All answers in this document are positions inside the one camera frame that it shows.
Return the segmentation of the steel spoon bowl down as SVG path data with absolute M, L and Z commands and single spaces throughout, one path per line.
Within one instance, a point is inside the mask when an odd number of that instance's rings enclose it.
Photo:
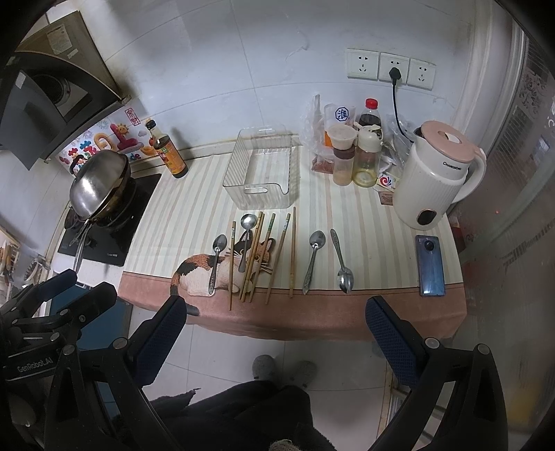
M 354 273 L 344 264 L 344 259 L 341 253 L 341 243 L 334 228 L 330 229 L 330 236 L 340 263 L 340 269 L 338 270 L 339 287 L 343 293 L 348 294 L 354 287 Z

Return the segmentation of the small steel spoon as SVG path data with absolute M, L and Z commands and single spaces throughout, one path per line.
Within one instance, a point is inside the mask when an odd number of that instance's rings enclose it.
M 209 278 L 209 285 L 208 285 L 208 294 L 210 296 L 212 296 L 215 292 L 217 265 L 219 263 L 219 257 L 221 252 L 226 249 L 227 244 L 228 244 L 228 240 L 225 234 L 218 235 L 213 242 L 214 264 L 213 264 L 213 269 Z

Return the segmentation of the floral band wooden chopstick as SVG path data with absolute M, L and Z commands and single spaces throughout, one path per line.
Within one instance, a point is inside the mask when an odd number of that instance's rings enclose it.
M 296 206 L 292 210 L 292 240 L 290 255 L 289 298 L 292 299 L 296 283 Z

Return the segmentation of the steel spoon patterned handle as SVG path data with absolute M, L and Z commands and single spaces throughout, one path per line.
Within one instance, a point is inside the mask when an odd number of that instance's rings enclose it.
M 309 244 L 311 247 L 311 254 L 309 257 L 309 266 L 303 281 L 302 291 L 304 295 L 309 293 L 310 283 L 313 276 L 314 264 L 317 252 L 325 246 L 325 233 L 321 230 L 314 231 L 309 237 Z

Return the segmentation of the black gas stove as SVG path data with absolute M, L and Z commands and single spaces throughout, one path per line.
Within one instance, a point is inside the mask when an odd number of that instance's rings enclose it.
M 134 179 L 134 194 L 127 197 L 127 204 L 94 224 L 88 231 L 83 259 L 123 266 L 141 217 L 159 179 L 160 174 Z

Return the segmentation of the blue smartphone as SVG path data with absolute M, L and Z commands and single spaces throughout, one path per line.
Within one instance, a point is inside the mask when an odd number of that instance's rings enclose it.
M 423 297 L 442 297 L 446 294 L 442 256 L 438 237 L 417 235 L 416 255 Z

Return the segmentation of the black wok pan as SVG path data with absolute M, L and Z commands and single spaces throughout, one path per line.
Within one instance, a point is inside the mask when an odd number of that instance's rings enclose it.
M 94 226 L 111 227 L 119 219 L 123 211 L 132 201 L 136 191 L 136 182 L 130 174 L 126 174 L 119 187 L 113 190 L 107 201 L 103 203 L 100 211 L 86 219 L 81 230 L 76 234 L 74 241 L 77 241 L 76 254 L 72 270 L 78 273 L 83 260 L 83 252 L 86 245 L 87 235 Z

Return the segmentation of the grey slipper left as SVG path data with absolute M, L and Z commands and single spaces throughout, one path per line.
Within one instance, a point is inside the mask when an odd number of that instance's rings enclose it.
M 252 376 L 255 381 L 276 381 L 279 370 L 275 359 L 267 354 L 257 356 L 252 363 Z

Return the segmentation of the steel wok lid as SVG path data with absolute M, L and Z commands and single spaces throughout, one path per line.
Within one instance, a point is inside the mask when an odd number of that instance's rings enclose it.
M 124 155 L 103 150 L 89 158 L 70 186 L 70 204 L 75 213 L 86 220 L 99 212 L 126 174 L 131 175 L 131 169 Z

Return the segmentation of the striped counter mat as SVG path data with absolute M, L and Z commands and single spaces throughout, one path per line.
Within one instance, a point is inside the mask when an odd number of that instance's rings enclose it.
M 208 295 L 210 268 L 201 256 L 213 252 L 218 235 L 238 240 L 241 211 L 223 186 L 229 156 L 194 160 L 182 179 L 164 174 L 136 230 L 119 295 L 157 310 L 172 286 L 199 310 L 196 324 L 248 337 L 367 340 L 366 301 L 380 295 L 397 315 L 423 335 L 453 335 L 467 315 L 465 288 L 447 220 L 432 230 L 440 243 L 446 292 L 420 295 L 417 231 L 405 225 L 376 191 L 340 187 L 326 175 L 300 166 L 300 193 L 285 210 L 264 213 L 261 238 L 271 250 L 256 263 L 255 291 L 230 295 L 238 282 L 220 264 Z

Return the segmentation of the red white seasoning packet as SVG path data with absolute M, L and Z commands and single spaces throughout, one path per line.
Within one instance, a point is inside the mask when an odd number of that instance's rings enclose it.
M 394 192 L 400 178 L 390 172 L 384 172 L 378 175 L 375 188 L 377 191 Z

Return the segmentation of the white pink electric kettle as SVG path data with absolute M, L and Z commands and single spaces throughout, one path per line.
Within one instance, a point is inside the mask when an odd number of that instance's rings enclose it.
M 426 121 L 415 134 L 392 205 L 407 226 L 429 230 L 453 203 L 479 186 L 486 172 L 486 156 L 465 135 L 443 122 Z

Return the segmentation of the clear plastic utensil basket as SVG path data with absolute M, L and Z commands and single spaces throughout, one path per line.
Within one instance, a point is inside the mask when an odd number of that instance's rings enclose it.
M 299 191 L 299 143 L 283 126 L 240 130 L 222 186 L 241 211 L 292 206 Z

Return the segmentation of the black range hood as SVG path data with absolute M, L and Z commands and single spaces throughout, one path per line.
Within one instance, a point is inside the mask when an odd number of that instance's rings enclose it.
M 1 149 L 31 169 L 123 105 L 74 11 L 24 40 L 1 72 Z

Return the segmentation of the white blue label container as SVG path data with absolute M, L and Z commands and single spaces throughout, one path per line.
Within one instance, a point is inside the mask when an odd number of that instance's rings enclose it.
M 324 107 L 324 144 L 332 147 L 332 142 L 328 136 L 329 129 L 337 124 L 353 126 L 356 108 L 354 106 L 337 105 L 328 103 Z

